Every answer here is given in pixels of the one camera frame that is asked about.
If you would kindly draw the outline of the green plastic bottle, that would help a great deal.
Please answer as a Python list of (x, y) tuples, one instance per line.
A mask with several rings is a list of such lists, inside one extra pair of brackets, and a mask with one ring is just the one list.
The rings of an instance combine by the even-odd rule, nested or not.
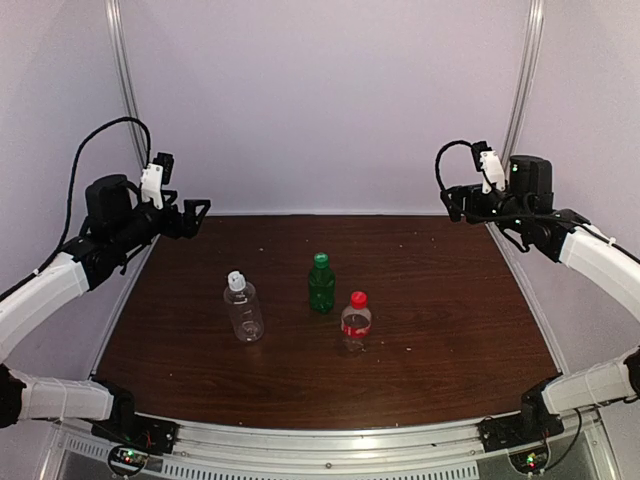
[(314, 255), (313, 266), (308, 275), (310, 308), (327, 314), (335, 302), (336, 276), (330, 268), (329, 256), (324, 252)]

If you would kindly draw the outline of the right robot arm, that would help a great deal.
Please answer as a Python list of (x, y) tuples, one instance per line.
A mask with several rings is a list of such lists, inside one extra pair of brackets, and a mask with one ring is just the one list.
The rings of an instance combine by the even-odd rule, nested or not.
[[(454, 222), (493, 223), (503, 236), (526, 253), (537, 249), (555, 263), (581, 274), (639, 315), (639, 260), (571, 209), (553, 207), (550, 161), (516, 155), (502, 170), (493, 151), (474, 156), (479, 184), (441, 187), (440, 197)], [(543, 386), (540, 403), (513, 419), (519, 440), (535, 440), (551, 424), (551, 415), (639, 397), (639, 350), (561, 375)]]

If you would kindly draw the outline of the right aluminium frame post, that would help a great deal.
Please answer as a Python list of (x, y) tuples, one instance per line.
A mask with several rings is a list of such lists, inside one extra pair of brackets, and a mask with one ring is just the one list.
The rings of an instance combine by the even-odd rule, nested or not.
[(520, 70), (502, 151), (503, 166), (506, 169), (508, 169), (509, 158), (515, 152), (520, 137), (533, 87), (544, 31), (544, 13), (545, 2), (543, 0), (529, 2)]

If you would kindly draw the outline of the red bottle cap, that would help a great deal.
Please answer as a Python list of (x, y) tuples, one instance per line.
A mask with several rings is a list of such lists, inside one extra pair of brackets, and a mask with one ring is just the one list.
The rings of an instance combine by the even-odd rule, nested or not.
[(365, 292), (354, 291), (350, 297), (350, 305), (354, 309), (364, 309), (368, 305), (368, 296)]

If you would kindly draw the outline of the aluminium frame post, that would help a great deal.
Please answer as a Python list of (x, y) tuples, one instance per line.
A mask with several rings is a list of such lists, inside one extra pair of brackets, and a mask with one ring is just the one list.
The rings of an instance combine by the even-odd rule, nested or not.
[(508, 169), (509, 158), (515, 152), (520, 137), (533, 87), (544, 31), (544, 13), (545, 2), (543, 0), (529, 2), (520, 70), (502, 151), (503, 166), (506, 169)]
[[(121, 15), (121, 5), (118, 0), (105, 0), (107, 27), (110, 36), (116, 75), (119, 82), (125, 114), (129, 117), (139, 117), (138, 105), (135, 98), (134, 83), (131, 76), (126, 39)], [(138, 163), (141, 167), (146, 164), (145, 135), (140, 126), (129, 124), (129, 132)]]

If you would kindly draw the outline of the clear bottle white cap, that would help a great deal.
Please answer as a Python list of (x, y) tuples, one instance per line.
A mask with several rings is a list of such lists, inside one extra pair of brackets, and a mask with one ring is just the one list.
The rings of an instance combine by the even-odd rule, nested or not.
[(257, 291), (240, 271), (227, 275), (223, 299), (236, 338), (245, 343), (259, 341), (264, 334), (264, 322)]

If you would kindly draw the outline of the red label cola bottle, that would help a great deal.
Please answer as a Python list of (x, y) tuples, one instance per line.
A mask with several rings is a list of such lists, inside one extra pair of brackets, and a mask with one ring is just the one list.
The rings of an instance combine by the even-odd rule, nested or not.
[(372, 325), (371, 311), (365, 307), (356, 309), (347, 306), (341, 314), (340, 328), (343, 345), (349, 352), (362, 352), (365, 339), (369, 335)]

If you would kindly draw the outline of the right circuit board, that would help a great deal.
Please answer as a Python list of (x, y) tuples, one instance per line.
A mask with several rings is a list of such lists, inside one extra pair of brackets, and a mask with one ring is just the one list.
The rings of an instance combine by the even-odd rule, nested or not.
[(521, 474), (533, 474), (546, 467), (549, 455), (542, 450), (514, 452), (509, 455), (512, 467)]

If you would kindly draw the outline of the circuit board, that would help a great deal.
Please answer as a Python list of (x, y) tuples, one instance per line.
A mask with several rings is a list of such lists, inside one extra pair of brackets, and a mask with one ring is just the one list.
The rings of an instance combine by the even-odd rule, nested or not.
[(140, 473), (147, 465), (149, 455), (147, 453), (117, 445), (107, 455), (107, 465), (116, 475), (135, 475)]
[(521, 474), (533, 474), (546, 467), (549, 455), (542, 450), (514, 452), (509, 455), (512, 467)]

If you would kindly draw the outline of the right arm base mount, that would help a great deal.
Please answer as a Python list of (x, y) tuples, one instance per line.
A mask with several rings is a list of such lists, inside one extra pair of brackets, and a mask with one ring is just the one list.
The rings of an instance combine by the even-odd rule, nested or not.
[(477, 428), (486, 453), (544, 442), (564, 432), (564, 425), (558, 416), (538, 422), (522, 413), (485, 417)]

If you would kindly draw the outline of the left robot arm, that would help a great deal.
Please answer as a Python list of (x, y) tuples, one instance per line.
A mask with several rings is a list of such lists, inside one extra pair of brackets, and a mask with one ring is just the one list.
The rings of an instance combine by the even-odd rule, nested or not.
[[(208, 199), (187, 199), (165, 190), (162, 169), (147, 168), (140, 185), (122, 174), (108, 175), (85, 190), (87, 215), (78, 236), (63, 243), (51, 262), (1, 297), (1, 358), (51, 315), (95, 290), (158, 236), (192, 238), (211, 207)], [(123, 444), (137, 442), (144, 424), (132, 413), (128, 393), (85, 380), (37, 377), (1, 368), (1, 425), (27, 419), (78, 418), (103, 421)]]

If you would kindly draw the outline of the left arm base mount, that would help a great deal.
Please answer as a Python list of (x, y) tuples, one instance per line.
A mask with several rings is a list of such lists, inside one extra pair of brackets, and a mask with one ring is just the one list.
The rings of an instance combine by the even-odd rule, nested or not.
[(142, 415), (134, 416), (133, 426), (128, 430), (108, 420), (89, 420), (89, 423), (94, 436), (152, 455), (171, 454), (179, 429), (175, 422)]

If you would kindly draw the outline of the left circuit board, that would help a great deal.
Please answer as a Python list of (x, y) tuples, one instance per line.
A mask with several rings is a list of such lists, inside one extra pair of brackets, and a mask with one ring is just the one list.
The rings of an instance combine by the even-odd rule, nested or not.
[(147, 453), (117, 445), (107, 455), (107, 465), (116, 475), (135, 475), (140, 473), (147, 465), (149, 455)]

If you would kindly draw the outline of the front aluminium rail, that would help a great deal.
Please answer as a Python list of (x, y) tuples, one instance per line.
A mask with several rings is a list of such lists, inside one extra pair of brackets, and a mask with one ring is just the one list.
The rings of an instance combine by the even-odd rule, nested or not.
[(527, 479), (526, 460), (549, 458), (544, 479), (617, 479), (594, 411), (564, 417), (542, 442), (485, 449), (476, 419), (372, 430), (270, 430), (181, 422), (169, 453), (147, 458), (134, 479)]

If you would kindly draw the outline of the left aluminium frame post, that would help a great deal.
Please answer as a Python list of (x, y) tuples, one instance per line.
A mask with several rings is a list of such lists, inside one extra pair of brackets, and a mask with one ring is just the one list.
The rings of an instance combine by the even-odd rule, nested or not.
[[(138, 105), (135, 98), (134, 83), (131, 76), (126, 39), (121, 15), (121, 5), (118, 0), (105, 0), (107, 27), (110, 36), (116, 75), (119, 82), (125, 114), (129, 117), (139, 117)], [(129, 132), (138, 163), (141, 167), (146, 164), (145, 135), (140, 126), (129, 124)]]

